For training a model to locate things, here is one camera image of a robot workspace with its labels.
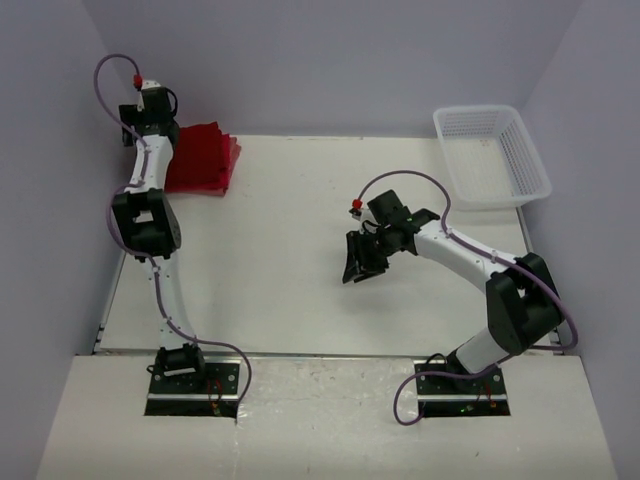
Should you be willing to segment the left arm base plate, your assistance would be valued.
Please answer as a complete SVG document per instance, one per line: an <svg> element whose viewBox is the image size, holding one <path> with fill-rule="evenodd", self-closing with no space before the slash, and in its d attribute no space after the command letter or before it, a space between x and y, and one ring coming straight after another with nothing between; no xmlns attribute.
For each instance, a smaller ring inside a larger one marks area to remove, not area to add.
<svg viewBox="0 0 640 480"><path fill-rule="evenodd" d="M156 366L150 365L147 367L151 374L149 397L155 400L237 401L240 367L238 360L207 361L203 373L166 377Z"/></svg>

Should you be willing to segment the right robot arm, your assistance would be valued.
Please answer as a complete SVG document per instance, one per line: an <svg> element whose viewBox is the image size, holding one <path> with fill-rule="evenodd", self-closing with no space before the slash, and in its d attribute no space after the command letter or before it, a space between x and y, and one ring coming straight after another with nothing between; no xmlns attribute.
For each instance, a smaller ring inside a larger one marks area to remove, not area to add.
<svg viewBox="0 0 640 480"><path fill-rule="evenodd" d="M380 276L399 252L434 261L475 286L486 299L487 325L446 357L446 380L456 392L477 386L486 370L532 349L562 321L544 260L492 252L447 229L440 215L415 212L388 190L368 203L354 200L357 229L346 235L343 283Z"/></svg>

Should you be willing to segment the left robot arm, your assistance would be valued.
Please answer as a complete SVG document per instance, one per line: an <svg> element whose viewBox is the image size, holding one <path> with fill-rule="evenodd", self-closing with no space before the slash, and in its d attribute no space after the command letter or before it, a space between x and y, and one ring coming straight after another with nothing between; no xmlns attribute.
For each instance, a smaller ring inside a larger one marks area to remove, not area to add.
<svg viewBox="0 0 640 480"><path fill-rule="evenodd" d="M136 148L136 160L129 183L112 200L112 218L125 250L142 263L161 315L155 374L195 393L206 385L208 369L186 314L178 272L181 229L164 190L179 138L177 97L139 76L134 86L139 100L121 105L119 120L123 144Z"/></svg>

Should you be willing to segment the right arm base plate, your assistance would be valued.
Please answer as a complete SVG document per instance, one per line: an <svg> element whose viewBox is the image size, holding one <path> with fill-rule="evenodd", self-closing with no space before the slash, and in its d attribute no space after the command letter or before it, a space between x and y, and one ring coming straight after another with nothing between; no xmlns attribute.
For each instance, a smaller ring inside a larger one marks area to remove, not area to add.
<svg viewBox="0 0 640 480"><path fill-rule="evenodd" d="M422 396L427 395L471 395L473 397L481 394L506 395L507 389L502 376L502 371L498 368L492 370L483 377L474 379L457 379L441 376L441 373L454 373L464 375L460 367L448 366L448 362L443 358L432 359L429 362L417 362L414 370L420 376L416 379L417 393Z"/></svg>

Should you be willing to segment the dark red t shirt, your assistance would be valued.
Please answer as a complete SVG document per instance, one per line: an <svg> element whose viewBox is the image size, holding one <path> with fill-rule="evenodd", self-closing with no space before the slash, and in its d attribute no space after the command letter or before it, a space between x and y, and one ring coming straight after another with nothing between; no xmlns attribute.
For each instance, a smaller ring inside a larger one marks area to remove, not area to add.
<svg viewBox="0 0 640 480"><path fill-rule="evenodd" d="M164 190L167 193L221 196L218 171L223 134L217 122L181 128Z"/></svg>

